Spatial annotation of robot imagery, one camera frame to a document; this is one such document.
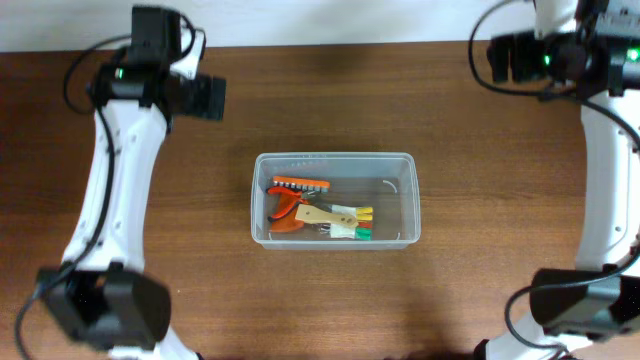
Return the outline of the orange handled pliers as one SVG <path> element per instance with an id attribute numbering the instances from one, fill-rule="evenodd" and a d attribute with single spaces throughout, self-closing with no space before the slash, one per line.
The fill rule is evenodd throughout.
<path id="1" fill-rule="evenodd" d="M 310 204 L 318 195 L 321 194 L 317 190 L 294 190 L 284 186 L 274 186 L 269 188 L 266 193 L 268 195 L 279 195 L 285 199 L 285 207 L 268 217 L 268 221 L 273 223 L 282 220 L 293 212 L 300 204 Z"/>

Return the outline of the orange socket rail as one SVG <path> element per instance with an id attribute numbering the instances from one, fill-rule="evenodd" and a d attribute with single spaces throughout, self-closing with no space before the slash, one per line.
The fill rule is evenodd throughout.
<path id="1" fill-rule="evenodd" d="M 316 191 L 326 193 L 329 191 L 331 184 L 324 180 L 313 180 L 296 177 L 274 176 L 272 178 L 274 186 L 286 187 L 299 191 Z"/>

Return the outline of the clear plastic container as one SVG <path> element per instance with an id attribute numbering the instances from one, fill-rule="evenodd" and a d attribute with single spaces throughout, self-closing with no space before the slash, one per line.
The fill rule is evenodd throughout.
<path id="1" fill-rule="evenodd" d="M 324 180 L 328 192 L 312 205 L 329 210 L 332 204 L 374 209 L 371 241 L 331 239 L 316 226 L 275 233 L 267 217 L 279 204 L 268 195 L 274 176 Z M 401 152 L 289 152 L 258 156 L 251 195 L 251 234 L 269 250 L 399 250 L 421 236 L 421 209 L 414 158 Z"/>

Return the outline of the orange scraper wooden handle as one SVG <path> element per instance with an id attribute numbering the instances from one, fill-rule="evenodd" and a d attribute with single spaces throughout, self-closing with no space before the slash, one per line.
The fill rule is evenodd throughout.
<path id="1" fill-rule="evenodd" d="M 285 199 L 280 198 L 278 207 L 274 213 L 284 207 Z M 293 212 L 282 220 L 269 223 L 271 224 L 272 232 L 290 233 L 301 230 L 305 225 L 320 225 L 324 223 L 346 224 L 348 222 L 347 218 L 347 215 L 340 215 L 327 210 L 322 210 L 310 203 L 300 204 Z"/>

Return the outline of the clear pack coloured plugs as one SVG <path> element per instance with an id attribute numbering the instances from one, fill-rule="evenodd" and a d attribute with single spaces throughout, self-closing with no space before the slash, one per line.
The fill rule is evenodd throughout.
<path id="1" fill-rule="evenodd" d="M 324 223 L 317 225 L 317 230 L 331 239 L 350 239 L 371 241 L 373 234 L 374 209 L 372 207 L 348 207 L 332 204 L 332 213 L 347 215 L 346 224 Z"/>

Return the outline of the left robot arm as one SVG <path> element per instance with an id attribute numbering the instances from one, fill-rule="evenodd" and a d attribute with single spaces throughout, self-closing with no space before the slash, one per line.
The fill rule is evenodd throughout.
<path id="1" fill-rule="evenodd" d="M 206 35 L 175 9 L 134 6 L 120 41 L 88 91 L 95 147 L 79 221 L 61 264 L 39 271 L 33 299 L 70 340 L 113 359 L 192 359 L 172 329 L 168 288 L 144 272 L 143 229 L 174 119 L 221 120 L 226 82 L 198 72 Z"/>

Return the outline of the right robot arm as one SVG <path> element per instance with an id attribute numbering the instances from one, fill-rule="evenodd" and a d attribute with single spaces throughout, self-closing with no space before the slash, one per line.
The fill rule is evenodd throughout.
<path id="1" fill-rule="evenodd" d="M 529 31 L 494 37 L 490 91 L 579 105 L 585 215 L 571 270 L 541 269 L 529 300 L 478 359 L 569 359 L 639 330 L 639 5 L 538 1 Z"/>

